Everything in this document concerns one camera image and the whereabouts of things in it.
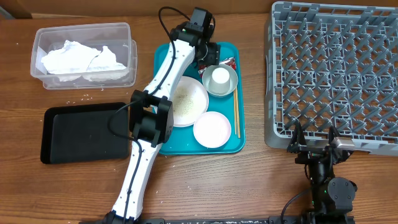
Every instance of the white tissue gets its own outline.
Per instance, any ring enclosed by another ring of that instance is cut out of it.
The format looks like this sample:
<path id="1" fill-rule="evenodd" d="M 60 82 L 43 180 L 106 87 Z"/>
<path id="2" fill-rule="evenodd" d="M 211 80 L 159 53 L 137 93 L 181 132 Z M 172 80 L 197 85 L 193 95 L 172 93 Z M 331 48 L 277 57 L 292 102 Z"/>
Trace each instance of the white tissue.
<path id="1" fill-rule="evenodd" d="M 87 68 L 87 72 L 98 72 L 98 71 L 110 71 L 110 70 L 123 70 L 126 66 L 122 63 L 117 63 L 116 55 L 108 49 L 107 46 L 103 47 L 103 51 L 95 57 Z M 127 73 L 112 73 L 102 75 L 83 75 L 83 78 L 89 81 L 105 81 L 105 80 L 117 80 L 125 76 Z"/>
<path id="2" fill-rule="evenodd" d="M 116 55 L 103 46 L 103 51 L 84 46 L 79 42 L 65 41 L 62 49 L 52 50 L 42 57 L 41 62 L 51 74 L 68 74 L 83 72 L 100 72 L 110 70 L 123 70 L 126 67 L 117 63 Z M 83 75 L 89 81 L 115 80 L 127 75 L 128 72 Z M 60 76 L 61 82 L 67 82 L 80 78 L 79 75 Z"/>

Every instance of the dish rack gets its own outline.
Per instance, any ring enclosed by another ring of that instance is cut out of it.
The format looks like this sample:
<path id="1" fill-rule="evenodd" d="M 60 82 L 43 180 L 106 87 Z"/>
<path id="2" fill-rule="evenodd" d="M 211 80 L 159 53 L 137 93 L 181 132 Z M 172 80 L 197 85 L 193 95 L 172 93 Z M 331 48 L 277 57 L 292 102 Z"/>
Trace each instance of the dish rack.
<path id="1" fill-rule="evenodd" d="M 398 156 L 398 8 L 275 2 L 265 26 L 265 142 L 334 125 L 357 150 Z"/>

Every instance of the wooden surface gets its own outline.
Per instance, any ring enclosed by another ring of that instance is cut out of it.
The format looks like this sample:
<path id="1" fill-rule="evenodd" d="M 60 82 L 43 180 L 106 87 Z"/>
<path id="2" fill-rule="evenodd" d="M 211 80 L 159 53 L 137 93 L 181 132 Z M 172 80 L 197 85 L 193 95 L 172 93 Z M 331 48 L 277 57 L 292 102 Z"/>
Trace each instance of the wooden surface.
<path id="1" fill-rule="evenodd" d="M 261 218 L 278 215 L 308 187 L 295 155 L 264 143 L 264 23 L 267 14 L 216 16 L 215 41 L 239 49 L 247 142 L 222 156 L 161 156 L 152 169 L 144 217 Z M 165 17 L 167 27 L 182 21 Z M 137 82 L 132 88 L 45 90 L 30 75 L 37 29 L 99 22 L 128 22 L 138 46 Z M 134 89 L 152 78 L 154 52 L 165 42 L 156 17 L 112 17 L 0 21 L 0 223 L 77 223 L 109 212 L 119 194 L 128 160 L 62 165 L 40 162 L 42 120 L 54 106 L 128 102 Z M 83 100 L 82 96 L 93 97 Z M 357 183 L 353 215 L 359 224 L 397 223 L 398 157 L 355 153 L 335 167 L 337 176 Z M 287 214 L 310 206 L 310 197 Z"/>
<path id="2" fill-rule="evenodd" d="M 213 14 L 232 13 L 268 13 L 277 0 L 151 0 L 150 4 L 142 0 L 0 0 L 0 5 L 13 5 L 16 16 L 21 11 L 34 14 L 71 15 L 71 16 L 156 16 L 162 6 L 173 6 L 187 14 L 194 7 L 202 7 Z M 397 7 L 394 0 L 296 0 L 322 4 L 348 4 L 356 6 Z"/>

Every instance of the black plastic tray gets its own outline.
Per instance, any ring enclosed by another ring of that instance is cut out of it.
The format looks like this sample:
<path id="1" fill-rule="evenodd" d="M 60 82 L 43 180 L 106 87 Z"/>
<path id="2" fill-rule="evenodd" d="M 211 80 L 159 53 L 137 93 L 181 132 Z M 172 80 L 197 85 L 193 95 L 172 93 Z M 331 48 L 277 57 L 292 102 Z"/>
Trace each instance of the black plastic tray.
<path id="1" fill-rule="evenodd" d="M 129 155 L 129 141 L 113 136 L 109 117 L 125 103 L 64 106 L 44 114 L 42 150 L 44 164 L 119 159 Z M 120 111 L 112 122 L 115 132 L 128 134 L 127 110 Z"/>

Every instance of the blue tray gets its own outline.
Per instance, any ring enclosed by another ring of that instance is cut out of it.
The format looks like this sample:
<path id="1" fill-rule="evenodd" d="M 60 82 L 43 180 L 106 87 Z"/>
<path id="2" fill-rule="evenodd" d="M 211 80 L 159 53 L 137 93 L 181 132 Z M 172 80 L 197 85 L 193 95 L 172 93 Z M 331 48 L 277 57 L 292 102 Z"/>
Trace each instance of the blue tray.
<path id="1" fill-rule="evenodd" d="M 232 134 L 228 142 L 221 147 L 208 149 L 200 145 L 193 136 L 193 125 L 186 128 L 173 128 L 172 135 L 163 144 L 160 153 L 163 155 L 195 155 L 195 154 L 226 154 L 239 152 L 246 143 L 246 133 L 244 131 L 244 112 L 243 112 L 243 91 L 241 82 L 241 69 L 239 64 L 239 52 L 237 48 L 230 43 L 221 42 L 220 59 L 224 60 L 229 57 L 235 57 L 236 73 L 238 74 L 238 98 L 239 98 L 239 121 L 241 126 L 241 138 L 235 134 L 234 127 L 234 97 L 229 94 L 226 97 L 217 98 L 209 95 L 209 107 L 207 111 L 217 111 L 225 115 L 232 127 Z M 155 52 L 154 76 L 159 70 L 169 49 L 168 44 L 161 45 Z M 201 82 L 198 70 L 190 65 L 183 74 L 188 77 L 195 78 Z"/>

